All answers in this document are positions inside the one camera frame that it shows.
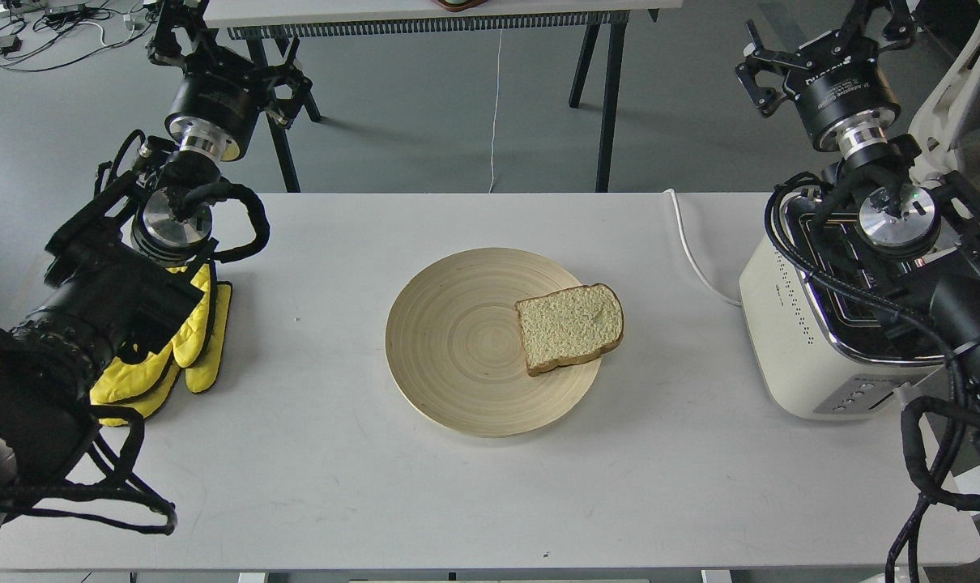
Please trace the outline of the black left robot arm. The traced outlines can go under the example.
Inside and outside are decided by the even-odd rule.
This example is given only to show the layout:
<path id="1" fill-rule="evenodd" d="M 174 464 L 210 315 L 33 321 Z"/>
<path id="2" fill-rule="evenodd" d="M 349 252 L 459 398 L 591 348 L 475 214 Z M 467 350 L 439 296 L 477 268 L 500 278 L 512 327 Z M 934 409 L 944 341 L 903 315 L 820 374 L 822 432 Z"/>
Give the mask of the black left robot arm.
<path id="1" fill-rule="evenodd" d="M 224 48 L 204 21 L 205 1 L 158 1 L 150 62 L 183 74 L 167 138 L 139 140 L 125 172 L 99 167 L 93 198 L 49 240 L 45 282 L 53 294 L 16 327 L 0 328 L 0 529 L 22 516 L 70 517 L 46 500 L 138 504 L 164 523 L 97 521 L 139 534 L 171 534 L 172 502 L 135 474 L 143 415 L 93 403 L 90 388 L 113 363 L 142 363 L 168 347 L 215 292 L 193 279 L 216 263 L 260 253 L 271 225 L 259 195 L 228 181 L 219 164 L 247 152 L 267 116 L 289 187 L 297 187 L 286 129 L 301 111 L 316 121 L 312 83 L 299 70 L 299 41 L 276 26 L 285 62 L 268 64 Z"/>

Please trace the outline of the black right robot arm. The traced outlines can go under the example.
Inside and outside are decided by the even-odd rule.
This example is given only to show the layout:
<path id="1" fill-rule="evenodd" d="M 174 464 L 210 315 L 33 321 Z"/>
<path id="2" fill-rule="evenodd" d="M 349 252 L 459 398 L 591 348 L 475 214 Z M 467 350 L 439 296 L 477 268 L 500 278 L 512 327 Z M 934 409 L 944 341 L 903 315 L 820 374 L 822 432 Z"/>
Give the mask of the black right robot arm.
<path id="1" fill-rule="evenodd" d="M 944 398 L 918 392 L 900 414 L 917 502 L 894 539 L 886 582 L 918 582 L 921 520 L 938 504 L 980 513 L 980 192 L 961 173 L 961 136 L 980 104 L 978 21 L 912 119 L 880 56 L 907 49 L 905 1 L 856 1 L 842 25 L 793 49 L 756 25 L 735 76 L 763 116 L 796 107 L 811 145 L 838 154 L 822 176 L 775 185 L 764 239 L 739 277 L 754 354 L 772 401 L 815 421 L 857 421 L 902 386 L 944 372 Z"/>

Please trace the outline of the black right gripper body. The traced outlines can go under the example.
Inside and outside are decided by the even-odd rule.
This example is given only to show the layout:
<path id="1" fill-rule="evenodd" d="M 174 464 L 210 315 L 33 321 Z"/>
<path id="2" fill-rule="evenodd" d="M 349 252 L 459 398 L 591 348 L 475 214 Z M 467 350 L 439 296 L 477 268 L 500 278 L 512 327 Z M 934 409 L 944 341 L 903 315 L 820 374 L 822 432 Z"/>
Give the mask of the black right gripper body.
<path id="1" fill-rule="evenodd" d="M 901 114 L 901 104 L 878 66 L 879 44 L 854 37 L 841 51 L 836 48 L 835 37 L 801 45 L 796 56 L 811 66 L 791 69 L 785 77 L 786 94 L 796 104 L 812 147 L 823 152 L 837 151 L 833 128 L 846 119 L 875 110 L 882 128 L 888 128 Z"/>

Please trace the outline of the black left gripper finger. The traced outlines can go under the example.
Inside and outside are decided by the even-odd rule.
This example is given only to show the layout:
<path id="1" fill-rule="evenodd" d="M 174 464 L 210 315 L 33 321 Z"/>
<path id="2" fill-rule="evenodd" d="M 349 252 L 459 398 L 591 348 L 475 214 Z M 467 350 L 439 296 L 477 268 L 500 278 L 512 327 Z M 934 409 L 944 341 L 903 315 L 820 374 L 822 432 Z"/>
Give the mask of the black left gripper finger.
<path id="1" fill-rule="evenodd" d="M 301 111 L 313 119 L 313 83 L 297 63 L 300 40 L 293 38 L 288 43 L 286 38 L 276 38 L 276 41 L 285 49 L 285 62 L 269 67 L 266 82 L 269 100 L 265 110 L 280 129 L 289 129 Z"/>
<path id="2" fill-rule="evenodd" d="M 215 33 L 202 18 L 208 1 L 148 1 L 147 11 L 156 26 L 147 44 L 150 63 L 157 66 L 216 66 L 220 64 Z M 193 52 L 184 54 L 176 30 L 189 37 Z"/>

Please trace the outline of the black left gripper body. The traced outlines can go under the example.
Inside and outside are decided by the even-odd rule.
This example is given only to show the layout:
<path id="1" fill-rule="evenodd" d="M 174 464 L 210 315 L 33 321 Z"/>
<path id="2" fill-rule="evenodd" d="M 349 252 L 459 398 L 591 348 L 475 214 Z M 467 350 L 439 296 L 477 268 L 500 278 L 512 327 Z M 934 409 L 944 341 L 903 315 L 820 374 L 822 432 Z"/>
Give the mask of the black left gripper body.
<path id="1" fill-rule="evenodd" d="M 292 62 L 277 66 L 235 69 L 230 59 L 213 62 L 193 54 L 186 59 L 184 78 L 165 118 L 165 129 L 179 151 L 212 162 L 238 161 L 252 143 L 262 114 L 276 129 L 292 126 L 292 96 L 278 97 L 278 88 L 292 89 Z"/>

